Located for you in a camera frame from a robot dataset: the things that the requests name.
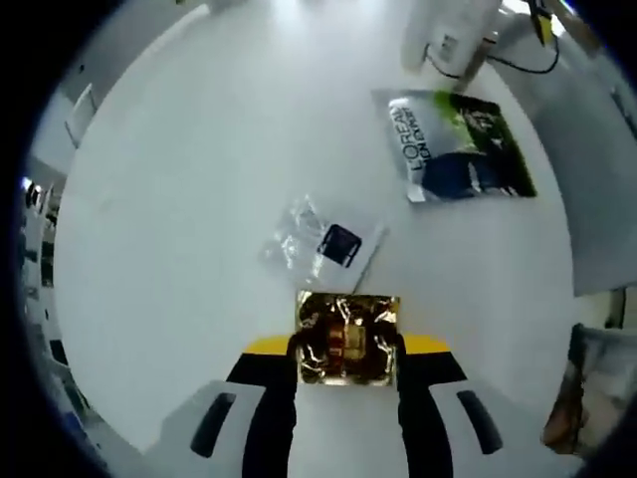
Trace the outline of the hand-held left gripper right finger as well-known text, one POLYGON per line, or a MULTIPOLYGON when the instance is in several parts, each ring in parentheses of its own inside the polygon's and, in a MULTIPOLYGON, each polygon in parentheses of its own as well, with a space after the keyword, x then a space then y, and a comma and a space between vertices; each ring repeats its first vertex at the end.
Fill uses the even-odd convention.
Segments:
POLYGON ((449 347, 396 336, 398 423, 410 477, 520 477, 516 409, 469 380, 449 347))

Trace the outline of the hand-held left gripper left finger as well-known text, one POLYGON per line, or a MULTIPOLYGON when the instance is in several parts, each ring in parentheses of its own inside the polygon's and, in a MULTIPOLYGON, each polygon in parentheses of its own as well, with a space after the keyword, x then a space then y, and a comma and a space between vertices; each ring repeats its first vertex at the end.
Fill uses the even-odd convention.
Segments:
POLYGON ((297 386, 296 337, 256 340, 226 379, 163 420, 158 466, 170 477, 285 477, 297 386))

